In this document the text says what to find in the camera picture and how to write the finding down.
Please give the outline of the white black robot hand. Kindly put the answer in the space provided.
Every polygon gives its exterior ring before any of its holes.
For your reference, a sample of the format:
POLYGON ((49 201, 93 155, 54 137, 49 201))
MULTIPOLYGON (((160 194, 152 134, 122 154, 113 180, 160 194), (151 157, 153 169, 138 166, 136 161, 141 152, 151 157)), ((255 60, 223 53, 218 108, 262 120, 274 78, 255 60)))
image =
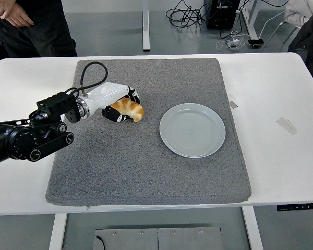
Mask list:
POLYGON ((90 91, 81 102, 86 118, 92 116, 98 109, 101 109, 103 117, 114 122, 122 122, 127 119, 138 122, 145 114, 137 91, 118 83, 101 84, 90 91))

